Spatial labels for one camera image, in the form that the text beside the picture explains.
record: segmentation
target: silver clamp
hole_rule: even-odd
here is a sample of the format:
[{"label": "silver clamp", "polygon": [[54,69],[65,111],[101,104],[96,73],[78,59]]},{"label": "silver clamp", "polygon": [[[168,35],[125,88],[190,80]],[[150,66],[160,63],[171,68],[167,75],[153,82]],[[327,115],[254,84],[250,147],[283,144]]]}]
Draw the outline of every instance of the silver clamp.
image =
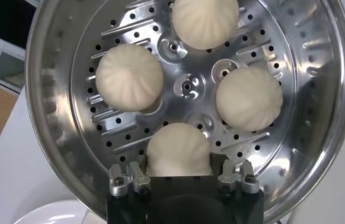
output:
[{"label": "silver clamp", "polygon": [[130,179],[124,176],[119,164],[113,164],[109,169],[110,194],[114,197],[122,197],[128,194]]},{"label": "silver clamp", "polygon": [[151,179],[146,176],[137,162],[130,162],[127,168],[132,177],[133,191],[138,194],[147,194],[150,190]]},{"label": "silver clamp", "polygon": [[254,169],[252,164],[245,160],[245,162],[240,166],[241,189],[243,192],[248,194],[256,194],[259,192],[259,181],[255,178]]},{"label": "silver clamp", "polygon": [[235,166],[231,160],[226,159],[222,164],[222,174],[217,177],[218,187],[224,193],[231,193],[236,189],[236,182],[240,181],[240,175],[233,173]]},{"label": "silver clamp", "polygon": [[259,182],[254,176],[252,164],[245,160],[240,166],[240,172],[234,173],[235,165],[227,159],[222,165],[222,175],[218,176],[218,187],[223,192],[229,194],[236,190],[237,182],[241,183],[242,191],[248,194],[259,192]]}]

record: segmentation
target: metal bowl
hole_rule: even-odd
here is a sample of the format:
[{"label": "metal bowl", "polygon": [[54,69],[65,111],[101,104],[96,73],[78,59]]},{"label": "metal bowl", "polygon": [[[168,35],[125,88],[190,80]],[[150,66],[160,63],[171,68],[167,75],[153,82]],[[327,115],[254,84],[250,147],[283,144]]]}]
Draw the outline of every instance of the metal bowl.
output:
[{"label": "metal bowl", "polygon": [[[34,129],[56,174],[101,217],[107,169],[142,160],[153,133],[172,122],[201,128],[213,152],[252,162],[266,195],[266,223],[293,209],[330,167],[345,136],[340,1],[239,3],[234,36],[206,51],[177,38],[169,1],[50,0],[37,10],[26,67]],[[145,111],[123,113],[97,93],[99,60],[122,43],[148,48],[163,66],[163,94]],[[218,83],[242,66],[269,70],[283,90],[281,115],[253,133],[230,128],[215,109]]]}]

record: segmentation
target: bolt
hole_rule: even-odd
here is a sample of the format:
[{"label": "bolt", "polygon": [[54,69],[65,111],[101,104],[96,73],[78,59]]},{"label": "bolt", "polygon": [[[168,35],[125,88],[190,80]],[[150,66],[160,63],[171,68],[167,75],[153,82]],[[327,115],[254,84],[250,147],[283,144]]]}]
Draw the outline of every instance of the bolt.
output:
[{"label": "bolt", "polygon": [[123,177],[117,177],[114,179],[114,185],[115,186],[121,186],[124,184],[124,178]]},{"label": "bolt", "polygon": [[145,196],[149,194],[149,189],[147,187],[143,187],[140,189],[140,195]]},{"label": "bolt", "polygon": [[255,184],[256,182],[255,176],[253,174],[247,174],[244,180],[245,182],[250,184]]}]

